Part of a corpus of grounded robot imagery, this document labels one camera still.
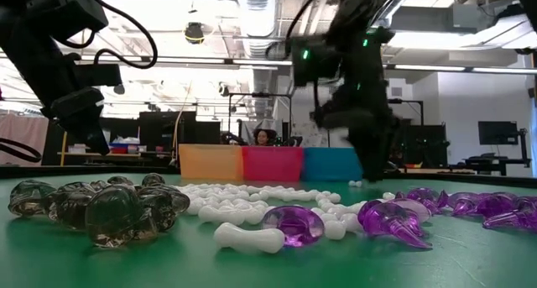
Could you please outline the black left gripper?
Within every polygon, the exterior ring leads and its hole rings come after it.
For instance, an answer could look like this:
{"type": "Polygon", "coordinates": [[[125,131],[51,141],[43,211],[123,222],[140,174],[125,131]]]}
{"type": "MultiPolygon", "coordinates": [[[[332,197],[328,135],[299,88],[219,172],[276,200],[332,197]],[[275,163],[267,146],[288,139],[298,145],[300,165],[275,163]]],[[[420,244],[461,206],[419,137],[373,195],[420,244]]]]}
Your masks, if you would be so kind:
{"type": "Polygon", "coordinates": [[[1,48],[44,105],[44,115],[91,150],[110,152],[100,116],[104,96],[99,86],[120,86],[116,64],[77,65],[76,54],[63,55],[45,33],[27,27],[1,30],[1,48]]]}

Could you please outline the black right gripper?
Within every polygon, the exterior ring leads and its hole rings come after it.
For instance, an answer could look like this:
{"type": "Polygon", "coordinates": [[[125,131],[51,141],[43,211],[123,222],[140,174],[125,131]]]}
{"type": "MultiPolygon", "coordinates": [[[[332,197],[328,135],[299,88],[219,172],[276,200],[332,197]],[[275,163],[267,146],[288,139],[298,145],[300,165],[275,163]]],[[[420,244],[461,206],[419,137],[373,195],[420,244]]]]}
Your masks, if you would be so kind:
{"type": "Polygon", "coordinates": [[[393,131],[399,127],[399,119],[388,106],[388,82],[381,56],[382,45],[394,36],[395,32],[384,27],[372,31],[363,27],[331,27],[326,32],[326,43],[341,59],[343,84],[330,100],[315,108],[314,121],[321,128],[387,130],[381,135],[376,154],[368,134],[357,130],[348,134],[362,167],[362,177],[370,182],[382,180],[386,172],[399,171],[390,160],[393,131]]]}

